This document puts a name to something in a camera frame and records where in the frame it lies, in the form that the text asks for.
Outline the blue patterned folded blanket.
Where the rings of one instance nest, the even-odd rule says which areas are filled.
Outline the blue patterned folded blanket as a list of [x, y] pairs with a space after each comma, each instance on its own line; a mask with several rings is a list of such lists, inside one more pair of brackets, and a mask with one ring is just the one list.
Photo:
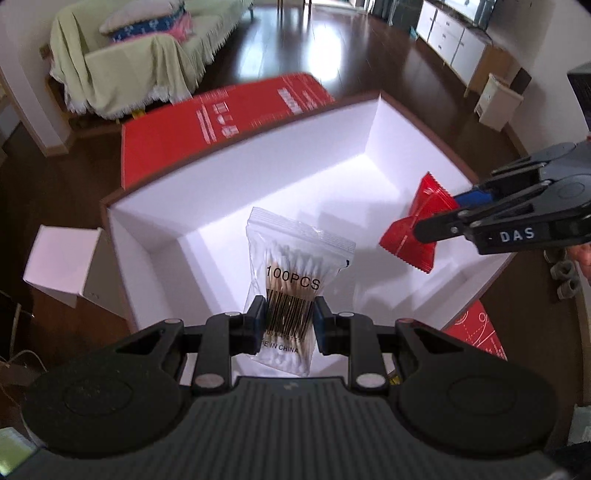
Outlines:
[[107, 36], [112, 42], [122, 42], [143, 35], [169, 33], [179, 24], [184, 15], [185, 10], [179, 9], [172, 15], [126, 25], [108, 33]]

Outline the green covered sofa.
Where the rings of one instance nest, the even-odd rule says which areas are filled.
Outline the green covered sofa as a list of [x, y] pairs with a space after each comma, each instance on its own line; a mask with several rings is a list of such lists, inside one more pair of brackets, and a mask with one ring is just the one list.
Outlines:
[[112, 43], [99, 32], [122, 1], [79, 1], [54, 18], [50, 75], [64, 87], [73, 114], [120, 118], [154, 101], [178, 103], [191, 97], [205, 69], [231, 32], [252, 9], [250, 1], [187, 1], [188, 39], [156, 33]]

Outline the grey pillow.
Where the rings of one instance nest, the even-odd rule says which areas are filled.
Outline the grey pillow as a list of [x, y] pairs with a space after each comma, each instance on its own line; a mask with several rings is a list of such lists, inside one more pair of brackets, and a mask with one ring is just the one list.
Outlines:
[[107, 35], [131, 24], [170, 16], [183, 7], [184, 2], [180, 0], [131, 1], [112, 13], [99, 27], [99, 32]]

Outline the white small stool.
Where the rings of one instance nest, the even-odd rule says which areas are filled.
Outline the white small stool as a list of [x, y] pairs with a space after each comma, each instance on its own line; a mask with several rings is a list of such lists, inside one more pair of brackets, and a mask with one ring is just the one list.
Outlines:
[[71, 308], [84, 299], [125, 316], [115, 256], [101, 228], [40, 226], [23, 280]]

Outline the white tv cabinet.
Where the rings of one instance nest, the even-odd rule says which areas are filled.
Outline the white tv cabinet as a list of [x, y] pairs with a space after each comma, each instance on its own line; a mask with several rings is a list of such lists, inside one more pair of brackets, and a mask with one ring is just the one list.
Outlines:
[[416, 31], [461, 80], [465, 95], [481, 94], [490, 74], [506, 77], [513, 64], [506, 49], [442, 2], [423, 2]]

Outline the white trash bin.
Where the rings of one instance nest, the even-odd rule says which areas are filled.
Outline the white trash bin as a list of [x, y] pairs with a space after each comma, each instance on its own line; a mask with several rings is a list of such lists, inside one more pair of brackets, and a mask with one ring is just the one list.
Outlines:
[[523, 100], [524, 97], [512, 90], [503, 78], [490, 73], [474, 113], [481, 124], [500, 132]]

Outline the grey shoes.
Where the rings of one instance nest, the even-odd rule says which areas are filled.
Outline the grey shoes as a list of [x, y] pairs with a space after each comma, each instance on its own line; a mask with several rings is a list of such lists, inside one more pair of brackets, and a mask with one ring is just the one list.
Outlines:
[[574, 298], [581, 291], [581, 280], [575, 263], [568, 258], [564, 248], [545, 249], [543, 256], [550, 266], [550, 276], [557, 283], [559, 300]]

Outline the red flattened cardboard mat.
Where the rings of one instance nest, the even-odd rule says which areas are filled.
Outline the red flattened cardboard mat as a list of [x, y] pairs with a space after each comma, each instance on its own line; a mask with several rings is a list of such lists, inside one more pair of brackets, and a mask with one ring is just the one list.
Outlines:
[[308, 73], [214, 89], [181, 103], [135, 114], [122, 127], [124, 189], [238, 134], [335, 102]]

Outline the cotton swab bag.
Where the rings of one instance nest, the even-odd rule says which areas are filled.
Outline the cotton swab bag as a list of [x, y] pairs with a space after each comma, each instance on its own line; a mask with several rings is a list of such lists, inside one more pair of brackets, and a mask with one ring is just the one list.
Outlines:
[[255, 207], [246, 224], [249, 300], [266, 298], [262, 346], [254, 360], [307, 376], [314, 354], [312, 304], [351, 265], [356, 243]]

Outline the brown cardboard box white inside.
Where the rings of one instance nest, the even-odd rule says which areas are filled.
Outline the brown cardboard box white inside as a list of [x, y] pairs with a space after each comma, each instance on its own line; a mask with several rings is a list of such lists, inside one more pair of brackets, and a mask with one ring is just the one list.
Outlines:
[[131, 329], [166, 318], [197, 325], [242, 310], [250, 285], [245, 226], [256, 207], [356, 243], [352, 264], [325, 289], [335, 311], [444, 327], [511, 256], [482, 256], [455, 238], [437, 246], [427, 274], [382, 249], [426, 173], [453, 194], [476, 181], [406, 107], [373, 92], [236, 136], [113, 193], [103, 221]]

